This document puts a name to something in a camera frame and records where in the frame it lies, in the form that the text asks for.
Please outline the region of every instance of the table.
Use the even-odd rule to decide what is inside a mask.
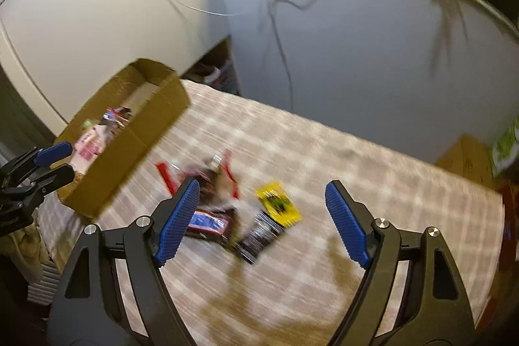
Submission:
[[[154,167],[201,163],[233,152],[240,182],[240,232],[261,210],[254,189],[281,181],[303,220],[256,265],[220,245],[185,238],[162,268],[168,291],[199,345],[323,345],[342,320],[364,271],[349,259],[324,205],[324,187],[342,181],[375,217],[397,228],[436,226],[458,265],[476,320],[494,277],[503,234],[501,196],[456,175],[286,111],[185,81],[192,106],[150,150],[97,223],[126,226],[168,197]],[[50,197],[40,227],[63,268],[85,222]],[[124,261],[118,261],[132,328],[145,334]],[[389,331],[405,282],[400,263],[379,329]]]

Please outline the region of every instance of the tablecloth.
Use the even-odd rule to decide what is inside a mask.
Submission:
[[[201,163],[233,153],[240,183],[240,232],[261,210],[254,189],[282,183],[303,220],[248,263],[220,245],[184,238],[161,269],[171,297],[199,345],[323,345],[342,320],[364,271],[349,259],[324,205],[324,187],[339,179],[375,217],[397,228],[436,226],[458,265],[476,319],[496,270],[504,213],[495,192],[320,123],[255,101],[184,82],[192,105],[149,154],[97,220],[126,226],[168,197],[154,164]],[[85,221],[56,196],[40,209],[50,253],[63,268]],[[123,300],[134,330],[145,334],[126,264],[118,260]],[[406,264],[399,264],[379,333],[398,311]]]

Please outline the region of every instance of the brown cardboard box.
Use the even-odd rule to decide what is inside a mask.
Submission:
[[[458,142],[436,162],[436,166],[463,176],[476,184],[490,189],[495,188],[489,149],[470,135],[462,135]]]
[[[85,216],[98,216],[139,160],[187,108],[189,98],[173,70],[154,60],[137,59],[85,103],[55,142],[74,145],[86,119],[99,119],[107,108],[126,105],[132,107],[133,113],[128,125],[84,176],[76,175],[71,184],[58,190],[63,204]]]

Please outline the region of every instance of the open cardboard box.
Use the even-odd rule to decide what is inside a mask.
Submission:
[[[137,59],[93,95],[56,139],[72,145],[86,119],[100,119],[109,107],[126,106],[133,118],[90,165],[85,175],[58,190],[61,202],[87,217],[97,217],[119,185],[164,131],[189,106],[175,71],[160,62]],[[66,163],[66,158],[54,164]]]

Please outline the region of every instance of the yellow wrapper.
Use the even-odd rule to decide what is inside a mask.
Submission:
[[[270,182],[256,189],[256,195],[271,216],[281,226],[291,226],[301,220],[301,214],[289,200],[279,182]]]

